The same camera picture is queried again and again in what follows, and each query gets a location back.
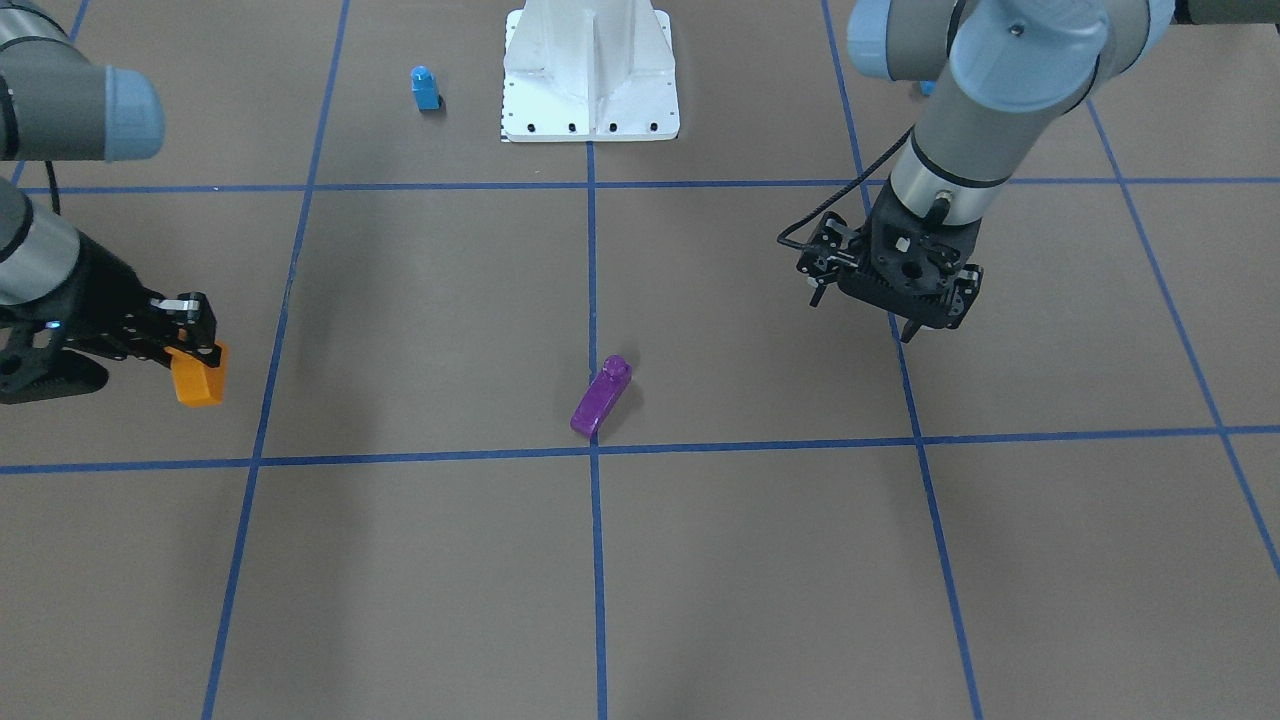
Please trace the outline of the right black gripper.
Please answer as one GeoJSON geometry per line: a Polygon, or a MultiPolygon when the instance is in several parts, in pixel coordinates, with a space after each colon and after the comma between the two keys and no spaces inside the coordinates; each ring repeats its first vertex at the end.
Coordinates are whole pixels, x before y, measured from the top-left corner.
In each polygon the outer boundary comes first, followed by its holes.
{"type": "Polygon", "coordinates": [[[41,318],[63,322],[67,346],[100,357],[138,359],[170,372],[221,366],[218,319],[207,295],[168,297],[92,240],[79,242],[70,274],[40,300],[41,318]]]}

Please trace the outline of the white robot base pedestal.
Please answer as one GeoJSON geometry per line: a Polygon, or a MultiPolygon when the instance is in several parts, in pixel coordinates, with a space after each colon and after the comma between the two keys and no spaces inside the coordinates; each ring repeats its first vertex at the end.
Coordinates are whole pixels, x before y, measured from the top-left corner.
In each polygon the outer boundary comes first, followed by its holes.
{"type": "Polygon", "coordinates": [[[526,1],[504,22],[500,140],[669,141],[681,129],[669,14],[649,1],[526,1]]]}

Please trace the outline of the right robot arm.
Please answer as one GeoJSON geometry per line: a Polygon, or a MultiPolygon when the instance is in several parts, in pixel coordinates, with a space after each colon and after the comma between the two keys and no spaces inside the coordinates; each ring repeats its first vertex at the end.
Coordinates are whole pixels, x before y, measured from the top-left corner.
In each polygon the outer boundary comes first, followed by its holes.
{"type": "Polygon", "coordinates": [[[205,293],[168,296],[70,222],[60,164],[154,158],[166,137],[143,73],[86,56],[35,1],[3,4],[3,161],[41,167],[40,201],[3,176],[3,397],[42,382],[99,382],[105,361],[219,372],[224,348],[205,293]]]}

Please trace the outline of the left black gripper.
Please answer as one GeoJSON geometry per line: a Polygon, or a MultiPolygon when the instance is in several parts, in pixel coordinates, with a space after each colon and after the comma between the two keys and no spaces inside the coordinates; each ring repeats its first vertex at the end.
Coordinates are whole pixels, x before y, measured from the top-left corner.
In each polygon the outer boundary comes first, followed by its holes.
{"type": "Polygon", "coordinates": [[[927,231],[915,220],[877,217],[859,227],[823,215],[797,250],[797,270],[810,278],[808,305],[819,307],[826,288],[902,318],[899,342],[922,328],[957,329],[980,296],[984,270],[972,263],[980,224],[927,231]]]}

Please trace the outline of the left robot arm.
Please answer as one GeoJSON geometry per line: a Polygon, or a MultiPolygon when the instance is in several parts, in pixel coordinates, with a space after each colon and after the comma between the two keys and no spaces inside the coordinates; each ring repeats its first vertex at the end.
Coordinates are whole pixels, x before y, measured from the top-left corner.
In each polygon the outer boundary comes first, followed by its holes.
{"type": "Polygon", "coordinates": [[[1275,1],[859,1],[847,55],[864,76],[929,81],[922,114],[864,220],[827,200],[778,243],[817,307],[828,290],[923,328],[957,329],[984,281],[980,223],[1041,136],[1135,67],[1172,26],[1276,24],[1275,1]]]}

